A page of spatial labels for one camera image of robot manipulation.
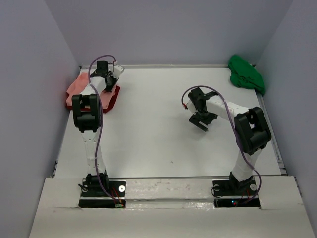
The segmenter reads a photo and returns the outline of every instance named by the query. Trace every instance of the green cloth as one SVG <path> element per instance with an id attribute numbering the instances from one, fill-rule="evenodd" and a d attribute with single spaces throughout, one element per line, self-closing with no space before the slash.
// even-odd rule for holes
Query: green cloth
<path id="1" fill-rule="evenodd" d="M 230 81 L 234 86 L 255 89 L 264 95 L 265 85 L 262 76 L 248 62 L 238 55 L 233 55 L 228 67 L 231 70 Z"/>

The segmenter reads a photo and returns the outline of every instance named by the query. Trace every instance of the purple cable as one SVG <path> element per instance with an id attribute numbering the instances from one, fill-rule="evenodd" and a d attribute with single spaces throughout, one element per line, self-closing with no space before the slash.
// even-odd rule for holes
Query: purple cable
<path id="1" fill-rule="evenodd" d="M 114 197 L 112 197 L 108 192 L 107 190 L 104 188 L 102 182 L 101 182 L 101 179 L 100 179 L 100 176 L 99 176 L 99 171 L 98 171 L 98 162 L 97 162 L 97 153 L 98 153 L 98 147 L 99 147 L 99 144 L 100 144 L 100 139 L 101 139 L 101 133 L 103 131 L 103 123 L 104 123 L 104 113 L 103 113 L 103 105 L 102 105 L 102 102 L 101 102 L 101 99 L 100 99 L 100 96 L 99 96 L 99 93 L 97 91 L 97 89 L 94 87 L 94 85 L 91 84 L 91 79 L 90 79 L 90 70 L 94 64 L 94 62 L 96 62 L 97 60 L 99 60 L 100 58 L 103 58 L 103 57 L 112 57 L 114 59 L 114 61 L 116 61 L 116 58 L 112 55 L 103 55 L 103 56 L 99 56 L 97 58 L 95 58 L 92 63 L 90 64 L 89 66 L 89 69 L 88 69 L 88 81 L 89 81 L 89 84 L 90 86 L 93 88 L 93 90 L 95 91 L 95 93 L 97 94 L 97 97 L 98 97 L 98 100 L 99 100 L 99 104 L 100 104 L 100 110 L 101 110 L 101 118 L 100 118 L 100 133 L 99 133 L 99 137 L 98 137 L 98 140 L 97 140 L 97 146 L 96 146 L 96 151 L 95 151 L 95 168 L 96 168 L 96 173 L 97 173 L 97 178 L 98 178 L 98 182 L 99 182 L 99 185 L 101 187 L 101 189 L 103 190 L 103 192 L 110 198 L 112 198 L 113 200 L 116 200 Z"/>
<path id="2" fill-rule="evenodd" d="M 254 166 L 247 160 L 246 156 L 244 155 L 242 143 L 241 143 L 241 141 L 240 141 L 240 137 L 239 137 L 239 135 L 238 135 L 238 132 L 237 132 L 236 129 L 234 128 L 234 124 L 233 124 L 233 121 L 232 121 L 232 118 L 231 118 L 231 115 L 230 115 L 230 110 L 229 110 L 228 104 L 227 104 L 227 102 L 225 101 L 224 97 L 223 97 L 217 90 L 215 90 L 215 89 L 213 89 L 213 88 L 211 88 L 211 87 L 209 87 L 209 86 L 205 86 L 205 85 L 198 85 L 198 86 L 190 87 L 190 88 L 187 89 L 187 90 L 183 93 L 183 95 L 182 95 L 182 99 L 181 99 L 182 105 L 186 107 L 186 104 L 184 104 L 185 94 L 186 94 L 189 90 L 194 89 L 194 88 L 199 88 L 199 87 L 201 87 L 201 88 L 208 88 L 208 89 L 210 89 L 210 90 L 212 90 L 212 91 L 215 91 L 215 92 L 219 95 L 219 97 L 223 100 L 223 103 L 224 103 L 224 106 L 226 107 L 226 111 L 227 111 L 228 118 L 229 118 L 229 121 L 230 121 L 230 125 L 231 125 L 231 128 L 232 128 L 232 130 L 233 130 L 233 133 L 234 133 L 234 135 L 235 135 L 235 137 L 236 137 L 236 142 L 237 142 L 237 145 L 238 145 L 238 147 L 239 147 L 239 150 L 240 150 L 240 152 L 241 152 L 241 154 L 242 154 L 243 160 L 244 160 L 244 161 L 246 162 L 246 164 L 259 176 L 259 187 L 258 187 L 256 193 L 253 195 L 253 197 L 251 197 L 251 198 L 248 199 L 247 201 L 243 202 L 242 204 L 248 203 L 248 202 L 250 202 L 251 200 L 253 200 L 253 199 L 258 195 L 258 193 L 259 193 L 259 190 L 260 190 L 261 185 L 262 185 L 261 175 L 260 175 L 259 172 L 254 168 Z"/>

